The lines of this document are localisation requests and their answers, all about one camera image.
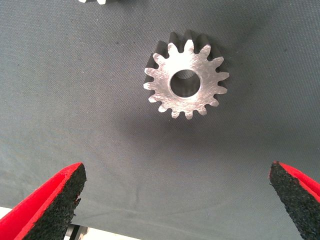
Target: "metal gear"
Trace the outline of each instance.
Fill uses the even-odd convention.
[[[218,82],[227,79],[229,73],[216,71],[224,61],[222,56],[208,60],[212,50],[209,41],[195,53],[195,43],[192,39],[188,39],[183,52],[179,52],[178,48],[182,47],[181,42],[178,41],[177,44],[177,40],[172,40],[177,37],[175,33],[171,34],[170,43],[167,45],[168,58],[164,57],[166,54],[153,54],[158,68],[145,68],[144,72],[152,77],[153,81],[146,82],[143,87],[155,91],[149,97],[149,102],[162,102],[159,112],[172,109],[171,116],[174,119],[180,112],[184,112],[185,117],[190,120],[194,110],[204,116],[207,114],[205,105],[214,107],[219,105],[214,95],[225,94],[227,89],[219,86]],[[185,70],[192,71],[195,75],[189,79],[177,78],[177,73]]]
[[[81,2],[81,3],[85,3],[87,0],[79,0],[79,2]],[[106,4],[106,1],[107,0],[97,0],[97,2],[98,2],[98,4]]]

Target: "foam grip pad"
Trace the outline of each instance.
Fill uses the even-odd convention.
[[[281,162],[272,164],[270,182],[302,238],[320,240],[320,184]]]
[[[1,239],[63,240],[85,181],[81,162],[57,172],[0,220]]]

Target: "spur gear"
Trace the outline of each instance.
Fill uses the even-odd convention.
[[[160,101],[161,113],[172,109],[171,116],[174,119],[180,112],[184,112],[185,117],[190,120],[194,110],[203,116],[206,115],[205,105],[219,105],[214,95],[227,92],[218,82],[227,79],[229,73],[216,71],[224,58],[219,56],[208,60],[212,52],[208,39],[202,35],[197,40],[198,42],[188,39],[182,46],[178,36],[174,32],[171,33],[170,43],[167,45],[168,58],[165,58],[166,53],[154,53],[152,57],[158,68],[147,67],[144,70],[153,78],[153,81],[143,85],[145,89],[155,91],[149,97],[149,102]],[[200,45],[198,53],[195,53],[195,45]],[[192,71],[194,75],[188,79],[181,78],[181,73],[186,71]]]
[[[81,2],[81,3],[85,3],[87,0],[79,0],[79,2]],[[98,4],[106,4],[106,1],[107,0],[97,0],[97,2],[98,2]]]

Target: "gear tooth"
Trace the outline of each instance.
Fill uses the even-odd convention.
[[[219,72],[219,77],[221,78],[220,81],[227,79],[230,76],[230,74],[228,72],[222,71]]]
[[[226,94],[228,91],[228,89],[226,89],[225,87],[223,86],[219,86],[216,91],[215,91],[215,94]]]
[[[154,69],[152,67],[146,67],[144,69],[145,74],[149,75],[150,77],[154,77],[155,76],[155,71],[156,71],[156,69]]]
[[[154,82],[146,82],[145,84],[143,84],[143,88],[147,89],[147,90],[154,90],[155,89],[155,84]]]
[[[199,112],[199,114],[201,114],[202,116],[207,115],[207,110],[205,107],[200,108],[197,110]]]
[[[212,60],[212,64],[214,65],[215,68],[217,68],[224,62],[224,60],[225,59],[223,56],[219,56]]]
[[[180,115],[180,112],[172,110],[171,116],[172,116],[173,119],[176,119],[177,117],[179,117],[179,115]]]
[[[215,99],[214,97],[212,98],[212,101],[209,102],[209,104],[213,107],[218,107],[219,106],[219,102],[217,99]]]
[[[163,106],[163,104],[160,105],[160,107],[159,107],[159,112],[160,112],[160,113],[164,113],[165,111],[167,111],[167,109]]]
[[[169,56],[179,53],[177,46],[173,42],[170,42],[168,44],[168,53],[169,53]]]
[[[157,96],[155,95],[152,95],[148,98],[149,102],[150,103],[156,103],[158,100],[157,100]]]
[[[185,111],[184,115],[185,115],[186,119],[188,119],[188,120],[192,119],[192,117],[194,116],[192,111]]]
[[[184,45],[184,51],[194,52],[194,50],[195,50],[195,45],[192,39],[187,40]]]
[[[211,46],[209,44],[206,44],[199,52],[199,54],[203,55],[205,58],[207,58],[210,54]]]
[[[158,65],[161,65],[162,63],[165,62],[165,58],[159,53],[154,53],[152,57]]]

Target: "black rubber pad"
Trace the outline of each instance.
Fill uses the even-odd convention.
[[[271,166],[270,182],[304,240],[320,240],[320,203],[279,162]]]

